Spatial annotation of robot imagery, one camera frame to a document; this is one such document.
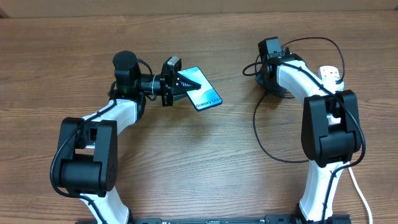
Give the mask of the Samsung Galaxy smartphone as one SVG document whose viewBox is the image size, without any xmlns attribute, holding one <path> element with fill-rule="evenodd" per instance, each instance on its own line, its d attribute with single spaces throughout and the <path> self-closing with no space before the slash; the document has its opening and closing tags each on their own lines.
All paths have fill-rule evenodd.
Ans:
<svg viewBox="0 0 398 224">
<path fill-rule="evenodd" d="M 201 85 L 198 90 L 187 91 L 187 96 L 197 111 L 207 110 L 222 104 L 223 100 L 199 67 L 187 68 L 178 73 Z"/>
</svg>

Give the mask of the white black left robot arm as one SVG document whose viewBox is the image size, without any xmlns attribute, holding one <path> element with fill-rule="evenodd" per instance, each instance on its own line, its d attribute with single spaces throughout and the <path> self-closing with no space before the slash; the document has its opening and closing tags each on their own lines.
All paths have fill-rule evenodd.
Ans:
<svg viewBox="0 0 398 224">
<path fill-rule="evenodd" d="M 59 195 L 83 201 L 95 223 L 134 223 L 116 190 L 118 135 L 142 117 L 147 100 L 161 98 L 163 106 L 172 106 L 188 91 L 203 87 L 180 74 L 178 57 L 169 57 L 160 74 L 142 73 L 144 63 L 131 51 L 118 52 L 108 104 L 89 116 L 61 123 L 50 183 Z"/>
</svg>

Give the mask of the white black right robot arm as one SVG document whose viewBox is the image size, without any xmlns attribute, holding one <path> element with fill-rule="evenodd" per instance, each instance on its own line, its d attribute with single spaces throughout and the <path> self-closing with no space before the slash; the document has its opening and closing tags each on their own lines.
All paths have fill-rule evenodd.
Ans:
<svg viewBox="0 0 398 224">
<path fill-rule="evenodd" d="M 290 92 L 303 105 L 301 143 L 308 159 L 308 175 L 302 198 L 292 215 L 266 215 L 266 223 L 350 223 L 349 215 L 333 213 L 339 179 L 347 168 L 359 164 L 366 143 L 359 123 L 355 93 L 345 90 L 337 73 L 316 75 L 306 62 L 277 37 L 258 44 L 261 69 L 256 81 L 267 93 Z"/>
</svg>

